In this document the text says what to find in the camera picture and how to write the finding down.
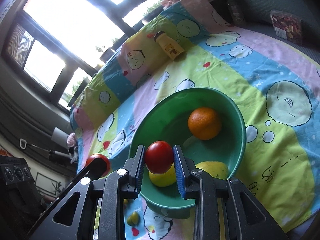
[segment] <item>orange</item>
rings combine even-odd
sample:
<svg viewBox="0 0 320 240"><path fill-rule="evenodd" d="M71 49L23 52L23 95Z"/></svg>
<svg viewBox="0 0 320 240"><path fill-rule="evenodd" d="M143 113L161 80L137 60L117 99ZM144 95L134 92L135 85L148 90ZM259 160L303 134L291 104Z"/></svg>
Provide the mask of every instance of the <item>orange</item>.
<svg viewBox="0 0 320 240"><path fill-rule="evenodd" d="M194 137L200 140L210 140L220 132L222 123L215 110L200 107L189 116L188 127Z"/></svg>

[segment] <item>bed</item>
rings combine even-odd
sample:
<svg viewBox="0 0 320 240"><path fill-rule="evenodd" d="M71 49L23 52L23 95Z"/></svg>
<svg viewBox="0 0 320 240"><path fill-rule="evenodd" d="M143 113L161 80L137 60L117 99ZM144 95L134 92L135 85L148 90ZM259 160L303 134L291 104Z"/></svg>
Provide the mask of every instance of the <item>bed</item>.
<svg viewBox="0 0 320 240"><path fill-rule="evenodd" d="M165 31L186 51L171 61L148 34ZM80 171L101 153L114 171L124 165L146 114L191 87L228 95L246 124L247 145L236 177L285 232L320 207L320 69L290 45L226 22L207 0L182 0L130 37L92 79L71 109ZM94 238L98 234L97 210ZM126 239L187 240L194 216L171 219L139 197L125 208Z"/></svg>

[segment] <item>green bowl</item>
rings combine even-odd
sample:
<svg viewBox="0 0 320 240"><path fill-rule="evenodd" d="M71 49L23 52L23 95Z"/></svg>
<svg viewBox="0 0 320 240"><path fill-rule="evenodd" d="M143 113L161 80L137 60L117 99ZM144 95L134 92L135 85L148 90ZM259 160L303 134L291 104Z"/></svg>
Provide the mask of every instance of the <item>green bowl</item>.
<svg viewBox="0 0 320 240"><path fill-rule="evenodd" d="M199 107L215 109L222 120L220 133L208 141L194 137L189 139L192 134L188 128L188 118ZM173 93L147 114L132 139L129 158L135 156L138 145L148 148L160 140L168 142L172 147L179 144L184 156L192 159L195 164L204 161L225 163L230 178L235 174L244 154L246 130L239 108L228 96L215 89L196 87ZM168 187L155 186L149 179L146 167L140 194L151 210L171 218L188 218L190 208L195 205L194 199L181 198L177 183Z"/></svg>

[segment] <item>box of dried fruit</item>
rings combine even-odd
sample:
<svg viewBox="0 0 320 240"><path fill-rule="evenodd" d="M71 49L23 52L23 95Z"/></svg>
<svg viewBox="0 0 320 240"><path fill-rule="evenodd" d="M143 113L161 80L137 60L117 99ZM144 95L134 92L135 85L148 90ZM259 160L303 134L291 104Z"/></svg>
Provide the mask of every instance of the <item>box of dried fruit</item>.
<svg viewBox="0 0 320 240"><path fill-rule="evenodd" d="M270 17L277 36L302 45L301 19L298 16L272 10Z"/></svg>

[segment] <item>window frame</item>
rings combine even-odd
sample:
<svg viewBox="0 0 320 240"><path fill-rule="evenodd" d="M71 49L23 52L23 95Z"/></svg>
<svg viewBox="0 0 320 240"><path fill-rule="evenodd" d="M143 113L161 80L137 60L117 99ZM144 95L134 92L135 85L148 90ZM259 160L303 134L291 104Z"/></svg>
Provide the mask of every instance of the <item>window frame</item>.
<svg viewBox="0 0 320 240"><path fill-rule="evenodd" d="M123 0L118 5L113 3L111 0L87 1L98 8L100 11L102 11L118 28L120 28L124 32L124 35L111 47L113 50L118 49L121 44L126 39L128 39L128 37L134 35L143 27L143 23L141 20L134 27L130 27L126 22L124 22L123 17L125 17L130 11L132 11L135 7L145 2L146 0ZM26 82L26 85L30 87L36 94L38 94L45 101L56 106L65 114L70 115L69 110L59 104L59 100L61 99L67 85L70 83L74 72L78 68L81 68L89 76L93 77L97 73L97 70L87 64L81 58L70 52L60 41L58 41L54 36L52 36L43 27L41 27L41 25L33 20L33 18L23 10L23 7L27 2L28 0L24 0L24 2L19 5L20 9L17 11L16 17L11 24L9 32L7 33L1 55L5 59L5 61L7 61L10 66L12 66L17 75L20 76ZM6 51L8 42L17 24L21 25L34 38L27 52L23 67L15 62ZM28 60L28 55L33 47L35 40L39 41L49 51L56 54L66 64L66 66L58 76L51 92L44 88L41 84L35 81L24 71L25 63ZM75 94L80 94L83 89L83 86L80 86L78 90L81 91L77 90Z"/></svg>

